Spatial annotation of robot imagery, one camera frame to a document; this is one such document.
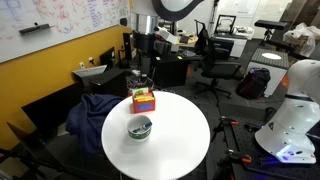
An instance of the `blue cloth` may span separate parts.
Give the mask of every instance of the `blue cloth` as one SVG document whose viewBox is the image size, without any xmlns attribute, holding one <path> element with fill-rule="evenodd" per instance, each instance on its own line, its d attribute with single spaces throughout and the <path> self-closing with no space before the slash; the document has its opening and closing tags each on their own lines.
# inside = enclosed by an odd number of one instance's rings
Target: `blue cloth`
<svg viewBox="0 0 320 180">
<path fill-rule="evenodd" d="M 78 136 L 81 148 L 86 152 L 103 153 L 101 131 L 104 120 L 122 100 L 113 95 L 82 95 L 81 102 L 69 111 L 66 130 Z"/>
</svg>

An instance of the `blue light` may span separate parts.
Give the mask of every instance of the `blue light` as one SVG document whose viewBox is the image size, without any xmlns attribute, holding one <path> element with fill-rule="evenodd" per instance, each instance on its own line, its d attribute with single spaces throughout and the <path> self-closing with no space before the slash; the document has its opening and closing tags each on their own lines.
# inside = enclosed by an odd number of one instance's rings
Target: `blue light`
<svg viewBox="0 0 320 180">
<path fill-rule="evenodd" d="M 290 149 L 291 145 L 286 145 L 284 148 L 282 148 L 279 152 L 277 152 L 276 156 L 280 157 L 284 152 L 286 152 L 288 149 Z"/>
</svg>

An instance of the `black backpack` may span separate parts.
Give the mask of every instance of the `black backpack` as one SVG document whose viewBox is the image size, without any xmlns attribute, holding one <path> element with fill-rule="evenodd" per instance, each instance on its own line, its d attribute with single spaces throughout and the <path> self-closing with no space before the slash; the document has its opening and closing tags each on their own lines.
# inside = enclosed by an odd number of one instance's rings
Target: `black backpack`
<svg viewBox="0 0 320 180">
<path fill-rule="evenodd" d="M 266 68 L 252 68 L 238 85 L 236 92 L 246 99 L 258 99 L 263 96 L 270 81 L 270 72 Z"/>
</svg>

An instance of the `black chair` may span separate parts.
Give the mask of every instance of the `black chair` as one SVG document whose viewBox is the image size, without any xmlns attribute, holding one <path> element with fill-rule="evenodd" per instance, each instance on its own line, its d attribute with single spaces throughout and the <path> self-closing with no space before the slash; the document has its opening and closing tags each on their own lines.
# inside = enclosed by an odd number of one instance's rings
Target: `black chair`
<svg viewBox="0 0 320 180">
<path fill-rule="evenodd" d="M 206 39 L 208 51 L 205 57 L 200 62 L 200 67 L 202 68 L 201 76 L 211 78 L 212 81 L 210 85 L 197 82 L 197 84 L 204 85 L 207 88 L 197 92 L 195 98 L 197 98 L 197 95 L 199 93 L 210 90 L 216 96 L 218 105 L 220 101 L 216 91 L 227 93 L 228 98 L 230 98 L 231 95 L 231 92 L 216 87 L 219 82 L 219 79 L 241 80 L 243 78 L 243 76 L 239 72 L 241 65 L 239 63 L 227 60 L 219 61 L 216 56 L 215 39 L 209 37 L 207 30 L 203 30 L 202 35 Z"/>
</svg>

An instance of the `floor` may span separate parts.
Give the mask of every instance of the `floor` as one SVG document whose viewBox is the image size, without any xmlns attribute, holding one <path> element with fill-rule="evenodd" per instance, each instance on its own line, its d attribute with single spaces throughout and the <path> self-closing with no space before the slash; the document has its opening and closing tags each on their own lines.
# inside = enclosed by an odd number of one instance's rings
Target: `floor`
<svg viewBox="0 0 320 180">
<path fill-rule="evenodd" d="M 243 70 L 247 67 L 249 60 L 258 47 L 260 40 L 251 40 L 248 41 L 245 47 L 245 51 L 243 52 L 240 59 L 234 60 L 239 62 L 243 66 Z M 199 109 L 203 112 L 208 120 L 208 124 L 210 129 L 214 128 L 218 124 L 218 119 L 220 117 L 219 108 L 216 106 L 216 99 L 211 92 L 204 92 L 198 96 L 197 99 L 194 98 L 195 92 L 201 90 L 201 85 L 195 86 L 197 81 L 210 83 L 209 79 L 205 79 L 201 77 L 201 72 L 198 70 L 197 72 L 192 71 L 191 74 L 187 77 L 185 86 L 172 87 L 167 88 L 166 90 L 170 90 L 179 94 L 190 101 L 192 101 L 195 105 L 199 107 Z M 220 80 L 218 86 L 223 87 L 224 89 L 232 92 L 231 98 L 228 99 L 225 94 L 219 93 L 220 103 L 230 103 L 248 107 L 255 108 L 266 108 L 266 107 L 274 107 L 279 108 L 283 99 L 284 94 L 286 92 L 286 88 L 280 84 L 276 89 L 275 93 L 269 98 L 261 98 L 258 100 L 247 100 L 235 93 L 235 89 L 239 81 L 236 80 Z M 186 175 L 185 177 L 180 178 L 181 180 L 211 180 L 215 170 L 217 170 L 217 160 L 220 159 L 224 155 L 225 144 L 222 142 L 222 134 L 219 134 L 216 140 L 211 143 L 209 147 L 209 151 L 207 153 L 206 158 L 202 161 L 202 163 L 191 173 Z M 130 179 L 128 177 L 123 176 L 123 180 Z"/>
</svg>

